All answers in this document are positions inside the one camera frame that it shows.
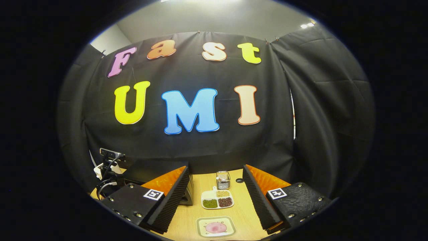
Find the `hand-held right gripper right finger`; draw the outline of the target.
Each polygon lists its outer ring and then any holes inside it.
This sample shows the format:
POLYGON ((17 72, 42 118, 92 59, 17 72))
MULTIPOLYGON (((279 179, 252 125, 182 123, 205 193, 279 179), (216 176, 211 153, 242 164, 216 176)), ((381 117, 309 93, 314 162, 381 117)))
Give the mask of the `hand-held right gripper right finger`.
POLYGON ((268 234, 300 226, 332 204, 330 198, 304 182, 290 184, 248 164, 243 166, 242 178, 268 234))

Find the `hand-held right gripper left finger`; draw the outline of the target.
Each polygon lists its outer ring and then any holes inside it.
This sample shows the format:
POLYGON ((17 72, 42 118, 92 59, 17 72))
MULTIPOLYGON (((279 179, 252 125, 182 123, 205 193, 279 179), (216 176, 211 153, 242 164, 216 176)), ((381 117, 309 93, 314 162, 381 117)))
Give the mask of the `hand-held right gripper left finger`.
POLYGON ((101 204, 141 228, 163 234, 185 195, 189 180, 189 168, 182 166, 143 185, 124 185, 102 199, 101 204))

